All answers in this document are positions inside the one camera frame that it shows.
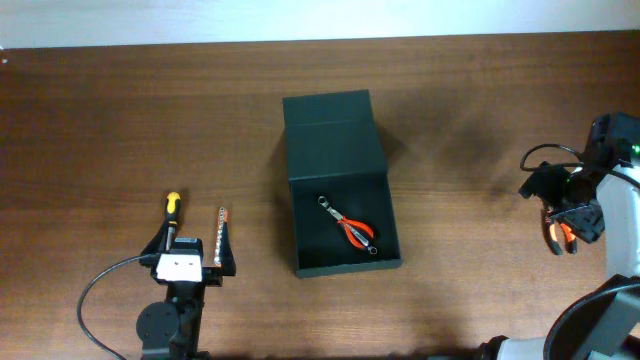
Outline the yellow black screwdriver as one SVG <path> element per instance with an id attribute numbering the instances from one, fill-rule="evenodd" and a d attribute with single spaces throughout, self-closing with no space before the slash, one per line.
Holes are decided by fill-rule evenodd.
<path id="1" fill-rule="evenodd" d="M 166 252 L 171 249 L 172 242 L 177 232 L 180 209 L 180 195 L 177 192 L 169 193 L 166 198 L 165 206 L 165 221 L 167 222 L 167 237 L 165 243 Z"/>

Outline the orange black long-nose pliers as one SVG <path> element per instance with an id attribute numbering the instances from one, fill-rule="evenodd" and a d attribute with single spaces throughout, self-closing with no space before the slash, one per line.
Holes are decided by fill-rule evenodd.
<path id="1" fill-rule="evenodd" d="M 551 217 L 551 210 L 548 207 L 545 207 L 542 210 L 541 214 L 542 234 L 545 243 L 553 255 L 561 256 L 563 254 L 563 250 L 560 246 L 556 231 L 556 225 L 558 223 Z M 560 229 L 564 236 L 565 250 L 570 254 L 576 254 L 578 250 L 576 235 L 568 225 L 564 223 L 559 223 L 558 225 L 560 226 Z"/>

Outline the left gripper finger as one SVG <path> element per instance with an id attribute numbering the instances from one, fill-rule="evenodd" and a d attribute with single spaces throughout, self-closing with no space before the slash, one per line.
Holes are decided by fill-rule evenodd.
<path id="1" fill-rule="evenodd" d="M 222 225 L 219 260 L 221 264 L 221 272 L 223 276 L 235 276 L 236 275 L 236 263 L 232 253 L 232 248 L 229 239 L 229 229 L 226 222 Z"/>
<path id="2" fill-rule="evenodd" d="M 163 253 L 166 249 L 168 228 L 169 228 L 169 222 L 164 221 L 163 224 L 160 226 L 156 235 L 144 247 L 140 255 L 144 256 L 144 255 Z"/>

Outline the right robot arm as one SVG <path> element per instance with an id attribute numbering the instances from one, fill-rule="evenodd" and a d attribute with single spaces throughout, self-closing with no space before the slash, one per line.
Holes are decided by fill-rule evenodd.
<path id="1" fill-rule="evenodd" d="M 605 241 L 606 280 L 582 296 L 540 338 L 496 336 L 476 359 L 639 360 L 639 120 L 615 112 L 596 118 L 573 163 L 519 165 L 519 193 L 542 205 L 543 235 L 555 255 L 576 242 Z"/>

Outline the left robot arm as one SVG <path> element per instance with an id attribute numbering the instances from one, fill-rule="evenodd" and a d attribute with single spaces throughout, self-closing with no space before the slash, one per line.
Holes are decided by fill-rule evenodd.
<path id="1" fill-rule="evenodd" d="M 151 277 L 166 287 L 165 299 L 144 308 L 136 322 L 144 359 L 210 359 L 198 348 L 205 291 L 220 287 L 225 277 L 236 274 L 229 241 L 228 224 L 222 220 L 216 230 L 214 264 L 203 264 L 203 242 L 199 238 L 169 237 L 176 227 L 167 221 L 143 249 L 149 259 L 140 264 Z"/>

